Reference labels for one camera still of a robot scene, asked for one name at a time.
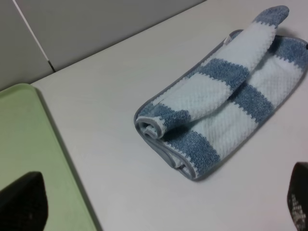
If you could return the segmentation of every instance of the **white table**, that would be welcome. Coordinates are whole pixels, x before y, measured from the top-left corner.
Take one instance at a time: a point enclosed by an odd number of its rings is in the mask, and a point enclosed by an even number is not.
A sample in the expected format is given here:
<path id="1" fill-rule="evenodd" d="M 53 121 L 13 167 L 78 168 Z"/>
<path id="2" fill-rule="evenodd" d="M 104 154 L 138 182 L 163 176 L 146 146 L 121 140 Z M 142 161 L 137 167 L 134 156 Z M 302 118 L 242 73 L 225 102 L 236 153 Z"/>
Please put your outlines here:
<path id="1" fill-rule="evenodd" d="M 33 84 L 47 103 L 104 231 L 291 231 L 286 195 L 308 161 L 308 79 L 201 182 L 171 169 L 138 135 L 136 110 L 230 32 L 285 4 L 280 34 L 308 40 L 307 0 L 208 0 Z"/>

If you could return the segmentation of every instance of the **rolled towel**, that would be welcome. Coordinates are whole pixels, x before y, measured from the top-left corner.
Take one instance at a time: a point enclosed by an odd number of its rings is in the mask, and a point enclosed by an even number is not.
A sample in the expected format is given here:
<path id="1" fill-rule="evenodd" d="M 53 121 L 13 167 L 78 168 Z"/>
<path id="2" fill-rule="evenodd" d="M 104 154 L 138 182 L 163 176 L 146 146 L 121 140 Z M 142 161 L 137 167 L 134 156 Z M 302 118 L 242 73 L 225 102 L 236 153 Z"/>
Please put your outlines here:
<path id="1" fill-rule="evenodd" d="M 288 13 L 286 6 L 263 11 L 210 61 L 198 65 L 181 82 L 153 100 L 137 118 L 142 132 L 159 139 L 167 131 L 219 108 L 250 76 Z"/>
<path id="2" fill-rule="evenodd" d="M 292 92 L 308 67 L 307 47 L 301 39 L 276 36 L 247 81 L 210 115 L 172 129 L 161 139 L 142 132 L 144 128 L 137 121 L 136 128 L 170 166 L 191 180 L 200 179 L 262 125 Z"/>

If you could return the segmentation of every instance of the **gray wall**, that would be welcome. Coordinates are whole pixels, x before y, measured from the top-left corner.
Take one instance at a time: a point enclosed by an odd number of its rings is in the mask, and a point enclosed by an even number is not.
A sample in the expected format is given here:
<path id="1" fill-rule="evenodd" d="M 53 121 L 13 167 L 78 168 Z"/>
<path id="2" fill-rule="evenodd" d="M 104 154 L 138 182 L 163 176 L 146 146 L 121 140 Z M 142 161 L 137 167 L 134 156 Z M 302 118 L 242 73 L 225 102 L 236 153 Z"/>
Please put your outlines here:
<path id="1" fill-rule="evenodd" d="M 12 0 L 0 0 L 0 90 L 52 73 Z"/>
<path id="2" fill-rule="evenodd" d="M 56 70 L 204 0 L 16 0 Z"/>

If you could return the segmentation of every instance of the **light green tray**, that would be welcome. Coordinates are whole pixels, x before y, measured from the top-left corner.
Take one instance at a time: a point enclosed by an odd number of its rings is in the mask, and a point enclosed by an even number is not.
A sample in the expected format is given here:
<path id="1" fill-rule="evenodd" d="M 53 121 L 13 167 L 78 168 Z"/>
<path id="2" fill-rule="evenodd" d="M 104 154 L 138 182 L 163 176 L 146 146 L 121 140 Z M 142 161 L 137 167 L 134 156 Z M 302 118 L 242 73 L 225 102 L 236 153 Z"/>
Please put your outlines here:
<path id="1" fill-rule="evenodd" d="M 36 90 L 18 84 L 0 92 L 0 190 L 29 171 L 44 177 L 44 231 L 96 230 Z"/>

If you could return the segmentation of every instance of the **black plastic part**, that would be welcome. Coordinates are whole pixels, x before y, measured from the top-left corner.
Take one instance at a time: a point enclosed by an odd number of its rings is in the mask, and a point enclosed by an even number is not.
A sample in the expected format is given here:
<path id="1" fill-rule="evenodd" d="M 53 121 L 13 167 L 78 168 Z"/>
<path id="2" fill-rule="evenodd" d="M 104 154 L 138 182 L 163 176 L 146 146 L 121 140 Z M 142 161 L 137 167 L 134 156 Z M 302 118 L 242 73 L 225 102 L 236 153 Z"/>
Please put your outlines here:
<path id="1" fill-rule="evenodd" d="M 43 175 L 29 172 L 0 191 L 0 231 L 42 231 L 48 218 Z"/>
<path id="2" fill-rule="evenodd" d="M 308 163 L 298 162 L 291 175 L 287 202 L 298 231 L 308 231 Z"/>

